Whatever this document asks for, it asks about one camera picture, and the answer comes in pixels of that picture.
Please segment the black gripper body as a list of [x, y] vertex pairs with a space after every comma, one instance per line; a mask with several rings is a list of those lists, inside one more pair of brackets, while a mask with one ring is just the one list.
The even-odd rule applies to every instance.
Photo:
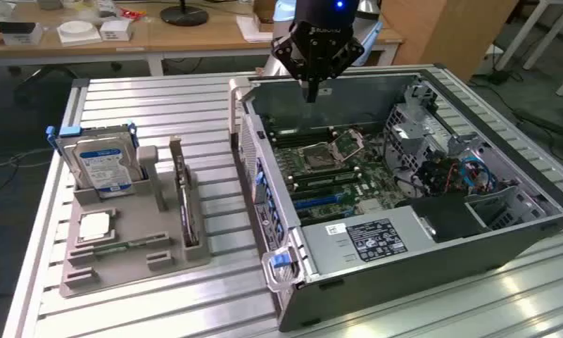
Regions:
[[306, 59], [311, 83], [311, 46], [314, 40], [347, 40], [354, 37], [356, 1], [298, 1], [290, 36]]

